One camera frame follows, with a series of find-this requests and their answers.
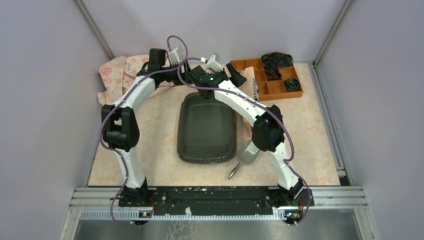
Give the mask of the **grey metal litter scoop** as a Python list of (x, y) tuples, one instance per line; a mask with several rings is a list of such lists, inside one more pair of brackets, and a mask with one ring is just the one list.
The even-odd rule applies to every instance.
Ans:
[(250, 165), (252, 164), (258, 157), (260, 150), (253, 143), (252, 140), (247, 142), (242, 148), (237, 152), (237, 165), (230, 171), (227, 179), (231, 180), (234, 175), (239, 171), (242, 165)]

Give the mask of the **pink cat litter bag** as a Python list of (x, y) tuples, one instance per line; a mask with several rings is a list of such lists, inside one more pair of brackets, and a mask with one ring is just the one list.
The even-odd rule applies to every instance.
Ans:
[(246, 67), (240, 72), (240, 74), (246, 78), (246, 82), (243, 83), (239, 89), (252, 99), (259, 101), (259, 87), (256, 82), (254, 68), (252, 66)]

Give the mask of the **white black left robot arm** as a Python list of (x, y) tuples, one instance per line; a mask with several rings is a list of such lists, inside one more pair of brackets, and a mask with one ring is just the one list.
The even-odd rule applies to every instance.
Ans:
[(137, 154), (140, 131), (136, 113), (161, 83), (179, 84), (179, 70), (188, 73), (190, 67), (183, 62), (178, 47), (168, 50), (152, 48), (148, 61), (134, 76), (129, 89), (113, 104), (101, 108), (100, 144), (114, 153), (124, 177), (124, 183), (114, 197), (121, 207), (144, 207), (153, 202)]

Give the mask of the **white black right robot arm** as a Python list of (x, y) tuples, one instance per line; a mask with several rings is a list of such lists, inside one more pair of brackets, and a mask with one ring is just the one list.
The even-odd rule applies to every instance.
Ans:
[(301, 200), (305, 208), (312, 203), (312, 193), (305, 179), (291, 166), (295, 156), (293, 140), (288, 133), (280, 108), (265, 106), (240, 90), (246, 78), (229, 63), (226, 70), (208, 73), (201, 66), (192, 69), (187, 77), (205, 98), (214, 98), (241, 115), (251, 126), (254, 147), (271, 156), (281, 190), (281, 199), (287, 206), (295, 206)]

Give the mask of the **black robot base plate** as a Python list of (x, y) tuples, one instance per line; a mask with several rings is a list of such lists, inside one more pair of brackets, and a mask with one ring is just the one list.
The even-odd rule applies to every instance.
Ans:
[(157, 186), (129, 189), (118, 197), (120, 207), (152, 207), (154, 216), (265, 216), (274, 208), (305, 210), (302, 192), (289, 201), (278, 186)]

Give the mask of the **dark grey litter box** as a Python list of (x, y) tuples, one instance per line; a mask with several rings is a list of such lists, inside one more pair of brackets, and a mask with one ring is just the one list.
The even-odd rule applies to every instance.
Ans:
[(181, 103), (176, 153), (190, 164), (226, 163), (236, 155), (237, 120), (232, 108), (198, 92)]

